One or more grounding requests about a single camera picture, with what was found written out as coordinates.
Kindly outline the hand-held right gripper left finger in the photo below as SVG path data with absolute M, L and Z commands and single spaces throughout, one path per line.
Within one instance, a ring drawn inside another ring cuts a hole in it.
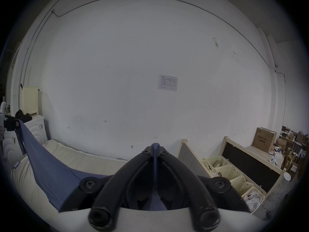
M 61 205 L 59 212 L 91 208 L 88 222 L 95 230 L 114 230 L 119 209 L 142 210 L 156 190 L 156 143 L 146 147 L 114 175 L 86 177 Z

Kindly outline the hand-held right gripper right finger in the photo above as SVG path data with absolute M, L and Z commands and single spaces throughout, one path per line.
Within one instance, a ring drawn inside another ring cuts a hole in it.
M 250 214 L 230 180 L 196 175 L 160 145 L 156 146 L 156 186 L 167 210 L 189 208 L 196 231 L 214 230 L 221 221 L 219 208 Z

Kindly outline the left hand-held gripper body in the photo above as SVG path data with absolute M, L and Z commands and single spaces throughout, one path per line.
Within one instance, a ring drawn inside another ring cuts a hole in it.
M 11 129 L 11 122 L 7 120 L 5 114 L 6 102 L 1 103 L 0 109 L 0 139 L 4 139 L 6 130 Z

